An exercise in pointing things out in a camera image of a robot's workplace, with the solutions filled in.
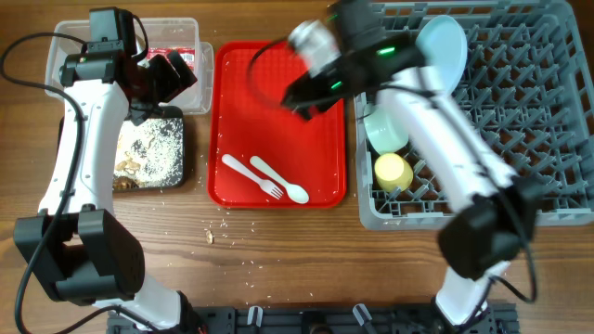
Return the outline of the grey dishwasher rack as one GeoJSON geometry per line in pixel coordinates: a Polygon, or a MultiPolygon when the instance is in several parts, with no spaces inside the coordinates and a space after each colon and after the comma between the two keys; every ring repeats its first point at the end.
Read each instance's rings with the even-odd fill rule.
{"type": "Polygon", "coordinates": [[[448,15],[463,28],[468,60],[454,98],[479,134],[545,196],[541,226],[593,219],[593,82],[565,1],[375,3],[389,34],[416,36],[448,15]]]}

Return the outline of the white plastic spoon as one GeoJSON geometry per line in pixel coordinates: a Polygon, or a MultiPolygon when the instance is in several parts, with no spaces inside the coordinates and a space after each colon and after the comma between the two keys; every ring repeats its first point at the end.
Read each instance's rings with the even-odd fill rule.
{"type": "Polygon", "coordinates": [[[270,165],[258,156],[252,156],[250,158],[250,164],[260,172],[271,177],[274,181],[282,185],[288,197],[295,203],[306,204],[309,201],[308,193],[296,184],[289,183],[279,173],[277,173],[270,165]]]}

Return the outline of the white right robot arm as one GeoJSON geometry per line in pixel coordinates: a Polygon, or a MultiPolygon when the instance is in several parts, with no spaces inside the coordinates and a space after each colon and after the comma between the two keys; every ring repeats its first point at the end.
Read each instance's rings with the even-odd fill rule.
{"type": "Polygon", "coordinates": [[[420,45],[388,34],[367,1],[338,1],[327,22],[307,20],[284,37],[305,73],[280,106],[310,120],[314,111],[363,93],[407,131],[445,191],[454,216],[438,245],[448,268],[434,303],[462,332],[486,308],[493,284],[529,252],[543,196],[478,135],[420,45]]]}

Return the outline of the yellow plastic cup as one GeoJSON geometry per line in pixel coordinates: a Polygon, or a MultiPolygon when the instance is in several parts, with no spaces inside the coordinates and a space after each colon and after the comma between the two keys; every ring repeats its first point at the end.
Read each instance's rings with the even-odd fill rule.
{"type": "Polygon", "coordinates": [[[395,153],[380,155],[374,164],[374,174],[380,188],[386,192],[393,192],[397,188],[407,190],[413,180],[411,166],[395,153]]]}

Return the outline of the red snack wrapper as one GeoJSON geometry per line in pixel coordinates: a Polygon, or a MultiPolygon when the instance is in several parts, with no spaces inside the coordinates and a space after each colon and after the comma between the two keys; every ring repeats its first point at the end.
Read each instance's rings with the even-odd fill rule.
{"type": "Polygon", "coordinates": [[[187,63],[187,65],[194,70],[196,68],[195,60],[196,60],[196,51],[194,48],[189,47],[152,47],[148,51],[147,60],[151,60],[152,58],[156,57],[157,55],[166,56],[172,51],[177,51],[180,57],[187,63]]]}

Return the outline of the light blue plate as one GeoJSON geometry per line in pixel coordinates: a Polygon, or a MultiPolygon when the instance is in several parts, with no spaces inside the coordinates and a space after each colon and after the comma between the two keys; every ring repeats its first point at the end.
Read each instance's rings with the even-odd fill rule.
{"type": "Polygon", "coordinates": [[[417,47],[434,66],[448,94],[458,87],[468,58],[468,42],[462,27],[450,16],[428,21],[416,39],[417,47]]]}

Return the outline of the green bowl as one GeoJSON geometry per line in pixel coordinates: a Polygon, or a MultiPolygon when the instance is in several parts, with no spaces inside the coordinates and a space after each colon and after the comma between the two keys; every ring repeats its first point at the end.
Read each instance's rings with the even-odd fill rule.
{"type": "Polygon", "coordinates": [[[368,141],[378,154],[395,153],[408,143],[408,132],[387,110],[373,104],[364,108],[368,141]]]}

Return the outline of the pink plastic fork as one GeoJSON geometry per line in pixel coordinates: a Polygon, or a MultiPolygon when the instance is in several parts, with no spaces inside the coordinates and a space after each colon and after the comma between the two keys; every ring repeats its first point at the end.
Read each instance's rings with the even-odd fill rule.
{"type": "Polygon", "coordinates": [[[271,196],[272,198],[280,199],[282,197],[282,190],[273,181],[259,177],[248,167],[246,167],[242,162],[234,158],[232,155],[225,154],[222,157],[222,162],[226,166],[230,167],[232,170],[252,180],[261,188],[262,191],[264,191],[267,195],[271,196]]]}

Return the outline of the clear plastic waste bin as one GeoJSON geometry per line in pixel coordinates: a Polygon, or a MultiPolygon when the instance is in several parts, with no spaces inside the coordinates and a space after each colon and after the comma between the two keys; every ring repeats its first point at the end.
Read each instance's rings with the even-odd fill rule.
{"type": "MultiPolygon", "coordinates": [[[[149,49],[152,47],[189,47],[196,51],[196,68],[193,70],[198,81],[170,103],[162,106],[179,107],[185,115],[207,114],[213,101],[213,47],[201,42],[199,24],[193,18],[147,18],[141,19],[148,33],[149,49]]],[[[55,28],[55,32],[89,41],[91,34],[89,20],[65,20],[55,28]]],[[[68,39],[52,39],[45,68],[45,84],[62,89],[59,81],[59,68],[66,56],[80,53],[80,45],[68,39]]],[[[141,66],[147,67],[148,60],[142,60],[141,66]]]]}

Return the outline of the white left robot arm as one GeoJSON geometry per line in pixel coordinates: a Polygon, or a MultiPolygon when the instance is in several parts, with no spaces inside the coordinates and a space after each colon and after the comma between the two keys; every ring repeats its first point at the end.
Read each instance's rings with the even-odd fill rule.
{"type": "Polygon", "coordinates": [[[26,331],[23,302],[36,279],[55,302],[113,311],[140,328],[203,333],[187,297],[145,269],[139,241],[117,221],[112,175],[124,120],[157,105],[154,78],[130,32],[107,32],[66,58],[57,89],[65,103],[51,182],[33,217],[20,218],[14,242],[26,261],[14,318],[26,331]]]}

